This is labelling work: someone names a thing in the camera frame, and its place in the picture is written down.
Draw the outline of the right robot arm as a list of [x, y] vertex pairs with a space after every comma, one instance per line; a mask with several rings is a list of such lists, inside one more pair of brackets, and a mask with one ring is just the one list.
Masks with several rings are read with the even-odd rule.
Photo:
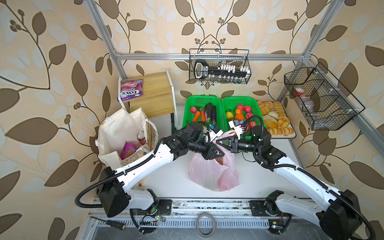
[[229, 121], [235, 136], [226, 137], [229, 143], [222, 146], [234, 154], [252, 153], [254, 161], [262, 168], [289, 180], [311, 198], [309, 202], [276, 190], [266, 197], [269, 215], [286, 213], [300, 217], [320, 227], [332, 240], [355, 239], [353, 234], [361, 225], [368, 229], [370, 240], [378, 238], [371, 223], [360, 212], [358, 197], [353, 192], [340, 191], [301, 168], [284, 152], [272, 146], [271, 134], [264, 124], [251, 124], [254, 118]]

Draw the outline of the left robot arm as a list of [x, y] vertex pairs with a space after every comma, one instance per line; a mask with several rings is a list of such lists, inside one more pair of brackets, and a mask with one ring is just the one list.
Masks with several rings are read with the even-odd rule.
[[147, 175], [188, 152], [201, 154], [205, 160], [224, 156], [213, 142], [223, 131], [217, 125], [204, 127], [202, 122], [192, 122], [173, 135], [161, 138], [153, 151], [137, 161], [116, 170], [107, 167], [101, 172], [97, 183], [77, 195], [76, 206], [84, 209], [102, 208], [109, 218], [126, 209], [151, 210], [157, 205], [154, 192], [133, 188]]

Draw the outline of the magenta snack bag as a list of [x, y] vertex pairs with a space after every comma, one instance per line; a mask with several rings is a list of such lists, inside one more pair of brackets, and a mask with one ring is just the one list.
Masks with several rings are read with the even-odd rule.
[[138, 148], [134, 143], [126, 142], [120, 154], [121, 160], [125, 160], [129, 158], [131, 155], [133, 155], [137, 151], [137, 149]]

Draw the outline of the pink plastic grocery bag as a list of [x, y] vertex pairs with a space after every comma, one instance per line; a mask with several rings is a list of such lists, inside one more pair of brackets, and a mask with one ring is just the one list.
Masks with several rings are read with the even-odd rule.
[[219, 146], [225, 154], [214, 160], [205, 160], [201, 154], [194, 154], [189, 165], [189, 179], [215, 192], [231, 190], [239, 185], [235, 154]]

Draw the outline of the cream canvas tote bag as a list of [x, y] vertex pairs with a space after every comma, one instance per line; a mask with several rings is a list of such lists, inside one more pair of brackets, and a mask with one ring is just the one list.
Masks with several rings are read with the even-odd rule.
[[[143, 146], [137, 140], [140, 131], [144, 131], [147, 140]], [[95, 145], [99, 150], [99, 160], [112, 170], [117, 170], [154, 150], [158, 140], [159, 134], [155, 124], [147, 118], [142, 109], [132, 113], [120, 109], [100, 125]], [[126, 142], [134, 143], [138, 149], [129, 158], [121, 160], [120, 154]]]

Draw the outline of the red soda can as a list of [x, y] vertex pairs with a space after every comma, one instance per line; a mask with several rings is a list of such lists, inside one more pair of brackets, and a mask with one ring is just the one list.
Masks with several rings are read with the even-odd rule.
[[137, 140], [142, 146], [146, 144], [147, 140], [144, 131], [138, 132]]

